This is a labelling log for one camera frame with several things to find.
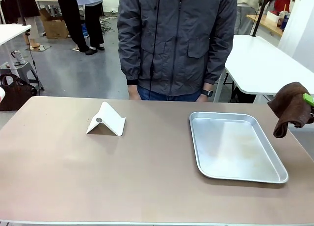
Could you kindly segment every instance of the bag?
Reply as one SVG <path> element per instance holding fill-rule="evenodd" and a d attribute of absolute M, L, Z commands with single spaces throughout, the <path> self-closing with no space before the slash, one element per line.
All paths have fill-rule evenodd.
<path fill-rule="evenodd" d="M 11 77 L 13 82 L 8 85 L 7 77 Z M 20 79 L 14 74 L 3 74 L 0 76 L 0 87 L 5 91 L 5 97 L 0 103 L 0 111 L 17 111 L 31 97 L 37 95 L 34 86 Z"/>

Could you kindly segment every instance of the brown towel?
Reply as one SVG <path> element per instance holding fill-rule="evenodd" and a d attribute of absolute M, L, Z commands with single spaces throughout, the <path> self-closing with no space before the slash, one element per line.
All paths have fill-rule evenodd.
<path fill-rule="evenodd" d="M 269 107 L 279 121 L 274 130 L 276 138 L 283 138 L 287 134 L 288 124 L 292 123 L 297 128 L 314 122 L 311 115 L 311 106 L 303 100 L 303 94 L 308 90 L 299 82 L 285 85 L 275 96 L 273 101 L 268 102 Z"/>

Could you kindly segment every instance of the tray rim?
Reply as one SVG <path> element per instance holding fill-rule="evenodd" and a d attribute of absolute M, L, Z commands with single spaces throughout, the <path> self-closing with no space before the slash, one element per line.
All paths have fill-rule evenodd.
<path fill-rule="evenodd" d="M 268 141 L 270 147 L 271 147 L 271 150 L 272 152 L 275 154 L 276 158 L 278 159 L 280 165 L 282 166 L 282 168 L 285 170 L 285 173 L 287 174 L 287 177 L 282 180 L 282 181 L 256 181 L 256 180 L 247 180 L 247 179 L 241 179 L 241 178 L 232 178 L 232 177 L 228 177 L 228 178 L 225 178 L 225 177 L 219 177 L 219 176 L 211 176 L 211 175 L 208 175 L 206 174 L 203 169 L 201 168 L 200 166 L 200 163 L 199 163 L 199 158 L 198 158 L 198 153 L 197 153 L 197 150 L 196 150 L 196 143 L 195 143 L 195 137 L 194 137 L 194 129 L 193 129 L 193 125 L 192 125 L 192 116 L 196 113 L 210 113 L 210 114 L 228 114 L 228 115 L 244 115 L 244 116 L 247 116 L 247 117 L 250 117 L 252 118 L 254 121 L 256 121 L 257 125 L 259 126 L 259 128 L 261 129 L 262 131 L 262 134 L 265 136 L 266 140 Z M 285 166 L 283 165 L 282 161 L 280 160 L 278 154 L 276 153 L 276 151 L 274 150 L 274 147 L 272 146 L 272 144 L 270 143 L 269 139 L 267 138 L 266 134 L 264 133 L 264 130 L 262 129 L 260 123 L 258 122 L 258 120 L 251 116 L 251 115 L 248 115 L 248 114 L 244 114 L 244 113 L 229 113 L 229 112 L 205 112 L 205 111 L 198 111 L 198 112 L 192 112 L 189 116 L 189 121 L 190 121 L 190 127 L 191 127 L 191 133 L 192 133 L 192 140 L 193 140 L 193 146 L 194 146 L 194 152 L 195 152 L 195 159 L 196 159 L 196 164 L 197 164 L 197 167 L 199 169 L 199 171 L 206 177 L 208 178 L 213 178 L 213 179 L 224 179 L 224 180 L 235 180 L 235 181 L 248 181 L 248 182 L 258 182 L 258 183 L 272 183 L 272 184 L 284 184 L 284 183 L 287 183 L 288 180 L 289 180 L 289 174 L 285 168 Z"/>

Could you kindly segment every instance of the red object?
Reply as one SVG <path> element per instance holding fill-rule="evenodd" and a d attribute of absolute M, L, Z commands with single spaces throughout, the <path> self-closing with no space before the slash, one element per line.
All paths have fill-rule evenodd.
<path fill-rule="evenodd" d="M 290 12 L 290 1 L 291 0 L 275 0 L 274 8 L 276 11 L 281 12 L 285 10 L 286 5 L 286 11 Z"/>

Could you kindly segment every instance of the jeans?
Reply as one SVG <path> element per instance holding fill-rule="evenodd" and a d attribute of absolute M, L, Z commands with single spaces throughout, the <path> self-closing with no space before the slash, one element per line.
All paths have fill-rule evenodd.
<path fill-rule="evenodd" d="M 149 90 L 143 87 L 137 87 L 138 93 L 142 100 L 156 100 L 156 101 L 182 101 L 182 102 L 195 102 L 201 95 L 201 91 L 195 92 L 190 95 L 179 95 L 179 96 L 167 96 L 161 95 L 156 92 L 151 91 L 151 96 L 149 95 Z"/>

